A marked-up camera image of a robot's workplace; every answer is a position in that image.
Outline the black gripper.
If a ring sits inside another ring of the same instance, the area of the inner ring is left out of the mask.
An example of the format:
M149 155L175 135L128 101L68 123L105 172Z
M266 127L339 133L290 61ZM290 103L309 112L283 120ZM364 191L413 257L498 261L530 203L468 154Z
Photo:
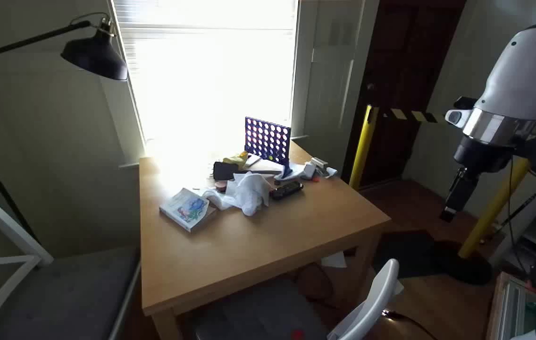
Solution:
M441 222L451 222L466 206L477 186L477 180L479 176L472 169L460 169L456 172L455 182L439 212Z

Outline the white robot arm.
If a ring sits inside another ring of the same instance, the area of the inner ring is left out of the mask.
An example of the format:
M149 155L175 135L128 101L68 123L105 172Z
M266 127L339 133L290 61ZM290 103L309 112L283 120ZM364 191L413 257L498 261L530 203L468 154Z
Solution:
M536 174L536 25L519 31L496 59L477 99L458 99L445 121L462 138L453 159L460 165L439 218L451 222L485 172L524 157Z

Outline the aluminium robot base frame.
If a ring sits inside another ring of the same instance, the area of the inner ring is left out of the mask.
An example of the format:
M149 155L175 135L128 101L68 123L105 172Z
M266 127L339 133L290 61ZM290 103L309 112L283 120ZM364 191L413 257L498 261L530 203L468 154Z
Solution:
M494 284L485 340L536 340L536 290L502 273Z

